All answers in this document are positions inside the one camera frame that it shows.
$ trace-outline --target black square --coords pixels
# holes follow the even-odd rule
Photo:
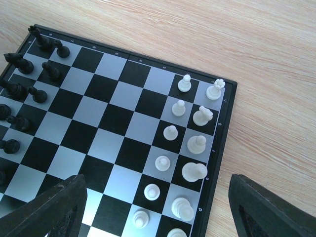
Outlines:
[[[14,176],[18,166],[19,164],[0,157],[0,171],[5,173],[4,183],[1,184],[0,181],[0,193],[5,193],[5,190],[11,182],[11,179]]]
[[[130,203],[103,195],[92,226],[121,236],[130,208]]]
[[[174,125],[177,128],[178,136],[173,141],[168,141],[163,136],[163,131],[166,127],[171,126],[171,125]],[[157,132],[154,137],[153,146],[159,147],[159,148],[162,148],[174,153],[179,153],[185,132],[186,132],[185,127],[160,120],[158,128],[157,128]]]
[[[55,185],[59,184],[62,181],[63,180],[60,178],[46,174],[39,188],[38,194],[36,194],[36,196],[41,195],[42,193],[46,192],[47,190],[51,189],[52,187],[54,187]]]
[[[149,184],[156,184],[160,189],[160,195],[155,201],[150,201],[147,198],[145,198],[144,190],[146,186]],[[169,187],[170,183],[166,181],[142,174],[133,204],[162,214],[162,210],[167,198]]]
[[[31,122],[29,130],[25,131],[25,133],[34,136],[41,122],[43,121],[45,115],[45,110],[41,110],[39,108],[23,104],[16,117],[24,117]],[[12,124],[10,128],[16,129],[15,124]]]
[[[47,83],[47,84],[50,84],[50,85],[53,85],[56,87],[60,87],[61,84],[63,83],[70,67],[65,65],[65,64],[57,63],[57,62],[50,61],[50,60],[47,63],[49,65],[51,65],[52,67],[57,68],[60,71],[60,78],[57,81],[52,81],[51,79],[48,78],[47,72],[45,70],[42,70],[42,72],[38,78],[38,81],[41,81],[41,82],[44,82],[44,83]]]
[[[135,111],[160,119],[167,97],[166,95],[143,89]]]
[[[48,38],[49,38],[50,43],[51,43],[51,47],[49,49],[47,49],[45,51],[40,50],[40,48],[37,46],[36,40],[35,40],[27,53],[41,57],[41,58],[49,59],[55,50],[55,46],[54,46],[54,39],[52,39],[50,37],[48,37]]]
[[[90,231],[90,226],[81,223],[80,231],[78,237],[87,237]]]
[[[105,78],[95,74],[93,75],[93,78],[84,95],[109,103],[115,88],[117,87],[117,84],[117,80]]]
[[[2,140],[9,128],[0,125],[0,139]]]
[[[176,75],[174,77],[169,91],[169,96],[193,103],[198,90],[198,80],[191,79],[191,89],[188,92],[182,92],[178,88],[178,83],[182,80],[182,78],[183,77],[180,75]]]
[[[21,164],[46,173],[57,149],[58,145],[34,137]]]
[[[16,199],[14,197],[3,195],[0,201],[0,218],[15,211],[24,204],[26,204],[26,202]]]
[[[102,56],[103,53],[88,48],[81,48],[73,63],[73,67],[94,73],[102,59]]]
[[[150,145],[125,137],[115,164],[142,173],[150,147]]]
[[[187,236],[190,235],[190,224],[162,215],[156,237],[167,236],[168,233],[175,228],[183,230],[187,234]]]
[[[213,136],[214,135],[214,131],[215,131],[215,127],[216,127],[216,121],[217,121],[217,117],[218,117],[218,111],[216,110],[212,110],[210,109],[210,111],[213,113],[213,118],[211,121],[209,121],[206,125],[204,126],[197,126],[194,122],[193,122],[193,114],[198,111],[199,109],[199,105],[193,104],[192,106],[192,110],[191,110],[191,114],[190,114],[190,119],[188,122],[188,126],[187,128],[198,131],[198,132],[202,132],[202,133],[206,133],[208,135]]]
[[[143,88],[149,71],[150,67],[148,66],[127,61],[119,80]]]
[[[61,146],[87,154],[96,132],[96,127],[72,120]]]
[[[59,89],[48,111],[72,119],[81,99],[82,95]]]
[[[79,174],[83,174],[87,188],[103,193],[113,169],[113,164],[86,155]]]
[[[25,78],[25,77],[20,76],[20,75],[12,74],[12,77],[10,78],[9,82],[12,84],[20,84],[23,87],[25,87],[25,89],[27,89],[29,86],[34,85],[35,80]],[[1,92],[1,95],[6,97],[6,98],[10,98],[5,89]],[[16,100],[16,99],[12,99],[12,98],[10,98],[10,99],[24,103],[26,97],[27,97],[27,93],[26,93],[25,97],[20,99],[20,100]]]
[[[108,104],[99,127],[101,129],[125,136],[133,111]]]
[[[191,159],[191,158],[179,155],[175,170],[173,172],[173,177],[172,177],[171,182],[173,184],[179,185],[181,187],[200,192],[201,186],[202,186],[202,179],[199,179],[196,182],[188,182],[182,176],[182,168],[185,164],[187,164],[189,162],[193,162],[196,164],[201,163],[201,164],[206,165],[206,163],[204,163],[204,162],[197,161],[195,159]]]

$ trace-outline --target black chess piece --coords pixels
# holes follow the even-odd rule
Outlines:
[[[0,86],[5,88],[5,91],[9,98],[14,100],[22,100],[25,99],[28,95],[28,92],[25,87],[23,87],[21,84],[13,84],[9,83],[5,80],[0,80]]]
[[[55,39],[54,45],[57,48],[57,55],[61,58],[67,58],[70,55],[69,48],[66,46],[63,46],[60,40]]]
[[[0,104],[0,120],[6,120],[11,115],[11,109],[8,105]]]
[[[14,124],[15,128],[21,132],[26,132],[30,129],[31,127],[31,122],[24,117],[15,117],[15,116],[8,116],[6,118],[6,121],[10,124]]]
[[[33,86],[30,86],[28,92],[33,95],[33,100],[37,103],[44,103],[47,100],[47,93],[43,90],[37,90]]]
[[[17,153],[20,149],[20,146],[20,143],[14,139],[0,141],[0,149],[3,149],[3,151],[7,154]]]
[[[48,78],[52,81],[58,81],[60,79],[60,71],[57,68],[53,68],[48,63],[42,63],[43,69],[47,72]]]
[[[33,63],[24,59],[22,53],[5,53],[4,58],[8,63],[14,65],[20,73],[30,74],[34,70]]]
[[[3,170],[0,170],[0,185],[3,185],[5,183],[5,172]]]
[[[40,48],[40,50],[47,51],[48,49],[50,49],[52,47],[52,43],[51,43],[50,39],[46,36],[42,36],[40,34],[40,30],[37,26],[35,26],[35,25],[30,26],[28,28],[28,31],[30,32],[30,34],[32,36],[36,37],[36,44]]]

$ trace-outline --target chessboard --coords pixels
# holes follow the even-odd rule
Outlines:
[[[237,83],[222,79],[219,98],[211,100],[206,91],[221,79],[214,75],[34,28],[40,36],[28,34],[7,55],[11,63],[1,75],[0,217],[83,174],[87,202],[80,237],[205,236]],[[186,75],[191,88],[182,92]],[[185,104],[181,116],[172,111],[178,101]],[[212,118],[198,126],[193,117],[201,107]],[[167,140],[171,127],[177,136]],[[194,136],[206,139],[199,154],[188,149]],[[161,156],[167,157],[165,171],[155,165]],[[203,164],[207,174],[187,181],[182,169],[188,163]],[[146,197],[148,185],[154,187],[149,195],[158,197]],[[192,217],[174,214],[177,198],[188,201],[181,205],[193,210]]]

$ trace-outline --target light wood surface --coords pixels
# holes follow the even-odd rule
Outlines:
[[[238,82],[207,237],[237,236],[232,173],[316,216],[315,0],[0,0],[0,9],[1,55],[41,24]]]

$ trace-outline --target white chess piece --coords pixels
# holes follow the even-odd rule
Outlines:
[[[188,236],[182,229],[175,228],[169,231],[167,237],[188,237]]]
[[[225,82],[223,79],[217,79],[213,85],[211,85],[206,90],[206,96],[210,100],[217,100],[219,97],[221,97],[223,87],[225,86]]]
[[[142,229],[147,226],[149,222],[149,216],[145,211],[136,211],[133,216],[133,225],[138,228]]]
[[[144,189],[145,198],[154,201],[160,196],[160,189],[156,184],[149,184]]]
[[[178,136],[178,130],[174,125],[168,126],[163,130],[163,136],[168,141],[173,141]]]
[[[191,77],[189,74],[184,75],[184,77],[178,82],[178,89],[182,92],[188,92],[191,89]]]
[[[160,156],[156,159],[155,166],[159,171],[166,171],[170,167],[170,160],[168,157]]]
[[[193,154],[201,154],[206,147],[206,138],[202,135],[193,136],[188,140],[188,149]]]
[[[194,211],[188,200],[178,197],[171,205],[173,215],[183,221],[191,221],[194,217]]]
[[[204,106],[200,106],[193,114],[193,122],[197,126],[204,126],[213,118],[213,113]]]
[[[182,116],[184,115],[185,112],[186,112],[186,107],[183,100],[178,100],[178,102],[172,106],[172,113],[175,116]]]
[[[207,176],[207,167],[204,164],[189,162],[182,168],[182,176],[188,182],[195,182]]]

